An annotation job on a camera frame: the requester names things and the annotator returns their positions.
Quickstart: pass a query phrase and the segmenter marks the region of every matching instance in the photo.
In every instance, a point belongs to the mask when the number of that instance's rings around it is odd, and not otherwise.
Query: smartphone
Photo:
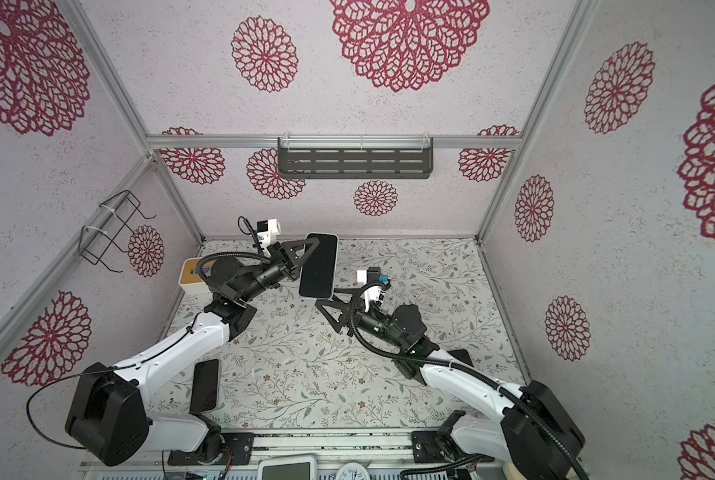
[[[317,237],[320,245],[301,267],[299,295],[304,298],[329,300],[333,296],[333,277],[336,275],[336,254],[339,251],[339,237],[330,234],[309,234],[306,238]]]
[[[189,413],[197,415],[216,408],[218,402],[218,359],[194,364]]]

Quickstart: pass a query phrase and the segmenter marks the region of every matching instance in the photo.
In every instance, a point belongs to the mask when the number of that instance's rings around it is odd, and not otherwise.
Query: leaf pattern
[[[211,241],[203,255],[227,250],[253,246]],[[357,286],[357,270],[381,266],[392,281],[385,310],[417,304],[427,335],[443,349],[467,349],[476,368],[523,382],[472,239],[342,240],[338,257],[339,287]],[[191,322],[209,302],[210,294],[185,296],[170,331]],[[363,349],[346,329],[334,332],[313,300],[299,298],[297,282],[281,283],[253,303],[258,313],[247,330],[201,359],[221,360],[224,403],[207,416],[223,427],[432,427],[453,410],[471,410],[458,398],[405,379],[391,360]],[[155,393],[150,409],[187,412],[192,370]]]

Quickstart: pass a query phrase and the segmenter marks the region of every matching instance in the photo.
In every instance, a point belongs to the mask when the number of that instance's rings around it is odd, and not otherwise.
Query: black wire
[[[77,449],[77,450],[85,450],[85,447],[74,446],[74,445],[67,445],[67,444],[65,444],[65,443],[56,442],[53,438],[50,438],[50,437],[48,437],[47,435],[45,435],[45,433],[43,433],[43,432],[40,430],[40,428],[37,428],[37,425],[35,424],[35,421],[32,420],[32,413],[29,411],[29,404],[32,403],[32,399],[35,398],[35,397],[37,396],[37,394],[39,394],[39,393],[42,392],[43,390],[47,389],[47,388],[50,387],[51,385],[55,385],[56,383],[59,383],[59,382],[61,382],[61,381],[63,381],[63,380],[74,379],[74,378],[76,378],[76,377],[83,376],[83,375],[92,375],[92,374],[98,374],[98,373],[114,372],[115,370],[128,369],[128,368],[130,368],[130,367],[132,367],[132,366],[135,366],[135,365],[129,365],[129,366],[123,366],[123,367],[115,367],[115,368],[107,369],[107,370],[99,370],[99,371],[97,371],[97,372],[75,373],[74,375],[63,376],[63,377],[60,378],[60,379],[56,379],[56,380],[53,380],[52,382],[46,383],[44,386],[40,387],[36,392],[34,392],[33,394],[31,394],[31,395],[29,396],[29,398],[27,398],[27,401],[26,401],[26,419],[29,420],[29,425],[31,425],[32,428],[35,429],[35,432],[37,432],[38,435],[40,435],[41,437],[43,437],[45,440],[48,440],[48,441],[49,441],[50,443],[52,443],[52,444],[55,444],[55,445],[58,445],[58,446],[61,446],[61,447],[66,447],[66,448],[74,448],[74,449]]]
[[[420,359],[415,356],[408,356],[408,355],[401,355],[398,353],[386,352],[384,350],[376,348],[375,346],[371,345],[367,340],[365,340],[365,338],[363,338],[363,335],[357,329],[357,324],[355,321],[355,314],[357,313],[358,305],[361,302],[362,294],[365,293],[366,290],[373,288],[374,286],[380,286],[382,288],[382,290],[386,290],[389,288],[389,286],[387,284],[382,283],[382,282],[367,283],[366,285],[363,285],[357,291],[355,296],[352,298],[352,301],[350,302],[350,314],[347,317],[347,320],[349,321],[349,325],[350,325],[350,328],[352,329],[352,333],[354,334],[357,341],[361,343],[361,345],[363,345],[370,352],[376,353],[377,355],[381,355],[388,359],[401,360],[404,362],[411,362],[411,363],[447,366],[450,369],[459,370],[460,372],[465,372],[467,375],[475,377],[476,379],[485,383],[487,386],[496,390],[499,394],[505,396],[510,402],[512,402],[515,405],[515,408],[517,408],[518,411],[520,411],[523,415],[527,416],[532,423],[534,423],[547,437],[549,437],[549,439],[552,441],[552,443],[555,444],[557,449],[560,451],[560,453],[563,454],[563,456],[568,461],[570,466],[576,472],[576,475],[579,476],[579,480],[589,480],[589,476],[582,468],[581,464],[579,463],[579,460],[577,460],[576,457],[570,452],[570,450],[568,450],[568,447],[565,446],[563,440],[560,437],[558,437],[557,435],[555,435],[555,432],[552,430],[552,428],[550,428],[546,424],[544,419],[541,418],[538,413],[534,412],[532,408],[525,405],[525,403],[520,398],[515,396],[515,394],[513,394],[509,390],[505,389],[504,387],[500,386],[495,380],[483,375],[481,372],[478,372],[477,370],[474,370],[474,369],[470,368],[468,365],[465,365],[463,363],[447,362],[445,360],[429,359],[429,358]]]
[[[217,260],[224,256],[237,256],[238,258],[250,258],[252,260],[259,260],[262,264],[270,264],[272,260],[269,260],[264,255],[254,254],[253,252],[218,252],[217,254],[210,254],[202,257],[198,262],[198,265],[194,268],[197,270],[198,275],[201,280],[208,283],[208,276],[205,275],[203,271],[203,265],[207,264],[212,260]]]
[[[485,457],[486,456],[484,456],[482,453],[474,453],[470,456],[460,458],[459,460],[456,460],[455,462],[450,462],[450,463],[447,463],[446,465],[442,465],[439,467],[407,468],[407,469],[401,471],[400,477],[401,477],[401,480],[408,480],[408,475],[425,475],[427,473],[445,472],[446,470],[450,470],[451,468],[458,468],[458,467],[462,467],[465,465],[477,463]]]
[[[199,315],[199,313],[198,313],[198,314],[195,314],[194,319],[192,319],[192,323],[189,325],[189,327],[187,327],[187,332],[186,332],[184,335],[182,335],[181,337],[179,337],[178,340],[176,340],[175,342],[171,343],[168,347],[166,347],[166,348],[165,348],[164,350],[162,350],[161,352],[155,353],[153,356],[149,357],[149,358],[146,359],[146,360],[141,360],[141,363],[146,363],[146,362],[149,362],[150,360],[156,359],[157,357],[159,357],[159,356],[162,355],[163,353],[165,353],[165,352],[169,351],[170,349],[172,349],[177,343],[179,343],[180,341],[182,341],[187,335],[189,335],[191,332],[193,332],[192,328],[194,327],[194,323],[195,323],[195,322],[197,321],[197,319],[198,319],[198,315]],[[37,432],[37,434],[38,434],[39,436],[43,437],[45,440],[48,440],[50,443],[52,443],[52,444],[54,444],[54,445],[58,445],[58,446],[61,446],[61,447],[66,447],[66,448],[74,448],[75,450],[85,450],[85,447],[75,446],[75,445],[67,445],[66,443],[57,442],[57,441],[55,441],[53,438],[50,438],[50,437],[48,437],[47,435],[45,435],[45,433],[43,433],[42,430],[40,430],[40,428],[37,427],[37,425],[35,424],[35,421],[32,420],[32,413],[29,411],[29,404],[32,403],[32,400],[33,400],[40,392],[42,392],[43,390],[47,389],[48,387],[50,387],[50,386],[52,386],[52,385],[55,385],[56,383],[62,382],[62,381],[64,381],[64,380],[74,379],[74,378],[77,378],[77,377],[83,376],[83,375],[98,375],[99,373],[109,373],[109,372],[116,372],[117,370],[130,369],[130,368],[132,368],[132,367],[137,366],[138,364],[139,364],[139,362],[136,362],[136,363],[132,363],[131,365],[116,366],[116,367],[113,367],[113,368],[111,368],[111,369],[98,370],[98,371],[96,371],[96,372],[81,372],[81,373],[75,373],[75,374],[73,374],[73,375],[63,376],[63,377],[60,378],[60,379],[55,379],[55,380],[53,380],[53,381],[51,381],[51,382],[46,383],[44,386],[40,387],[36,392],[34,392],[33,394],[31,394],[31,395],[29,396],[29,398],[27,398],[27,401],[26,401],[26,419],[29,420],[29,425],[31,425],[32,428],[35,429],[35,432]]]
[[[248,229],[247,232],[246,232],[245,230],[243,230],[243,227],[242,227],[242,226],[240,226],[240,220],[243,220],[243,223],[245,224],[245,227]],[[259,236],[256,234],[256,230],[254,230],[253,227],[250,226],[250,221],[248,221],[248,219],[245,218],[245,217],[242,216],[242,215],[241,215],[241,216],[238,216],[238,217],[237,217],[237,228],[240,229],[240,232],[241,232],[241,233],[243,233],[243,234],[245,234],[245,235],[251,235],[251,236],[253,236],[253,237],[254,237],[254,245],[256,245],[256,250],[258,250],[258,253],[259,253],[260,255],[264,255],[264,249],[261,248],[261,244],[259,243]]]

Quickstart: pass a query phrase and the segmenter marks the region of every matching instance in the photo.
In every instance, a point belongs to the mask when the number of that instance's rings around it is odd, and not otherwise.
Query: phone screen
[[[218,401],[218,360],[205,360],[194,364],[192,400],[189,413],[197,415],[216,408]]]
[[[339,250],[339,237],[329,234],[309,234],[306,238],[313,236],[320,239],[320,245],[301,267],[299,295],[327,300],[333,296],[333,276],[336,274],[336,252]]]

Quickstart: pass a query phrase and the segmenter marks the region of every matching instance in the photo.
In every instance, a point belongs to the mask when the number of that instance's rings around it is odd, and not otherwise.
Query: black plastic cover
[[[96,362],[74,390],[64,430],[106,466],[131,458],[149,433],[141,392],[109,367]]]
[[[578,456],[585,443],[584,436],[552,390],[535,380],[521,389],[520,399],[542,417],[574,456]],[[568,474],[571,465],[565,456],[516,408],[507,409],[501,427],[513,463],[528,480],[561,480]]]

